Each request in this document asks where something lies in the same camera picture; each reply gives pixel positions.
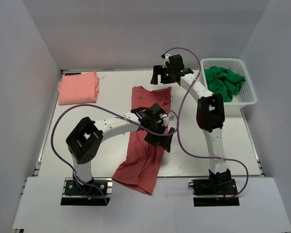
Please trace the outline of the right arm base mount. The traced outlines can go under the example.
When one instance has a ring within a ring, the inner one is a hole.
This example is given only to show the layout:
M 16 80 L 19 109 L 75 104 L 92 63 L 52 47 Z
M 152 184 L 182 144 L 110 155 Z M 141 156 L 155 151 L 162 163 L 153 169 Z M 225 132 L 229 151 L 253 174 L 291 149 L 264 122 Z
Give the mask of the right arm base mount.
M 207 179 L 191 180 L 188 187 L 193 190 L 194 207 L 240 206 L 230 170 L 216 174 L 210 171 Z

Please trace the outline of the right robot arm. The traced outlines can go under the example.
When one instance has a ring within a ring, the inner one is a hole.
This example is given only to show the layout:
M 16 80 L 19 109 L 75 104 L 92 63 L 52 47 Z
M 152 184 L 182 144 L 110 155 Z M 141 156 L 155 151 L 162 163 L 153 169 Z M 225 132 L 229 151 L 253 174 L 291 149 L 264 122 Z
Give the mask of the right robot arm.
M 181 55 L 162 55 L 163 64 L 153 67 L 151 84 L 177 83 L 191 95 L 197 103 L 196 121 L 203 131 L 210 157 L 209 187 L 216 194 L 226 189 L 231 173 L 225 160 L 222 129 L 225 121 L 223 97 L 209 91 L 194 72 L 185 68 Z

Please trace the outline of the red t-shirt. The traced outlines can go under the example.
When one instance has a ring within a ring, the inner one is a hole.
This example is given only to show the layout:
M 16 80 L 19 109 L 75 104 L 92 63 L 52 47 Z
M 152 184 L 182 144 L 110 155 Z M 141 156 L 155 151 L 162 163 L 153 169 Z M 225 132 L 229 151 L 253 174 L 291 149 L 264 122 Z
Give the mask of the red t-shirt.
M 172 88 L 149 91 L 142 86 L 132 88 L 131 107 L 151 107 L 158 103 L 166 112 L 171 109 Z M 152 195 L 161 167 L 164 149 L 154 147 L 145 141 L 146 132 L 131 132 L 127 155 L 112 176 L 116 181 L 128 188 L 143 194 Z

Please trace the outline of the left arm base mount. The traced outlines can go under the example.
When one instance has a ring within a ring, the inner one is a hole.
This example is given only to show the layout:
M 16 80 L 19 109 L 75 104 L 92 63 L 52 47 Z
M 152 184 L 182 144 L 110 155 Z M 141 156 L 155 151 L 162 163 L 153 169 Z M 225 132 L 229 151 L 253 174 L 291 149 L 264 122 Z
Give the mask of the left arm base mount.
M 97 188 L 79 184 L 78 181 L 73 178 L 66 178 L 62 192 L 61 205 L 107 206 L 112 194 L 112 180 L 96 179 L 92 180 L 92 183 L 101 189 L 107 202 L 105 202 L 103 195 Z

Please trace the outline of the folded pink t-shirt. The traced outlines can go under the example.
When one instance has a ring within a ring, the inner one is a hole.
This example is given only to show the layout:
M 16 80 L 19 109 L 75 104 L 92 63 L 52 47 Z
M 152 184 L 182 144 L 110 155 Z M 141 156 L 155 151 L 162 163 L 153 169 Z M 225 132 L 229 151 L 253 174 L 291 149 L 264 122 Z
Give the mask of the folded pink t-shirt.
M 58 105 L 96 103 L 100 79 L 96 71 L 64 75 L 58 84 Z

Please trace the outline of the white plastic basket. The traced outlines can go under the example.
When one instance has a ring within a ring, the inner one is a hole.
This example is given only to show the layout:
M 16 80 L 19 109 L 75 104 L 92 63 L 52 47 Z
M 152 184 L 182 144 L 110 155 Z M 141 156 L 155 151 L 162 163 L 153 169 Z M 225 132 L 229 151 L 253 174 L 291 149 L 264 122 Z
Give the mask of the white plastic basket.
M 236 74 L 245 77 L 245 83 L 243 84 L 239 94 L 233 96 L 231 102 L 224 102 L 225 109 L 242 109 L 248 105 L 253 105 L 257 102 L 257 97 L 254 92 L 250 76 L 247 69 L 240 59 L 235 58 L 205 58 L 201 60 L 201 73 L 205 87 L 208 89 L 204 70 L 212 66 L 224 67 L 230 69 Z

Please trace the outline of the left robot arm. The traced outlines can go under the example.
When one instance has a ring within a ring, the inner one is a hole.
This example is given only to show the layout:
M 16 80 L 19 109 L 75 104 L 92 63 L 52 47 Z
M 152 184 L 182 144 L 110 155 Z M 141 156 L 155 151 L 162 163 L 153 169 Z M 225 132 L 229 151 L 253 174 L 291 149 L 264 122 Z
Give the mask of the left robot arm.
M 68 150 L 73 157 L 76 188 L 83 194 L 93 188 L 91 160 L 96 156 L 100 144 L 120 134 L 146 132 L 144 141 L 160 146 L 170 152 L 171 140 L 176 129 L 168 127 L 174 116 L 167 113 L 157 103 L 150 108 L 139 107 L 124 115 L 94 121 L 84 117 L 66 139 Z

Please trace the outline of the green t-shirt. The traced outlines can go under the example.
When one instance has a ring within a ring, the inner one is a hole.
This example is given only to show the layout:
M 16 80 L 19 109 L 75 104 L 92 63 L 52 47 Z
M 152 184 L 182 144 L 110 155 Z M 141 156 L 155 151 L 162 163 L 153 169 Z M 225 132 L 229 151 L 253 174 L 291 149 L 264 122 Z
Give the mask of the green t-shirt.
M 244 76 L 224 67 L 212 66 L 204 73 L 208 89 L 214 94 L 221 94 L 224 102 L 231 102 L 245 83 Z

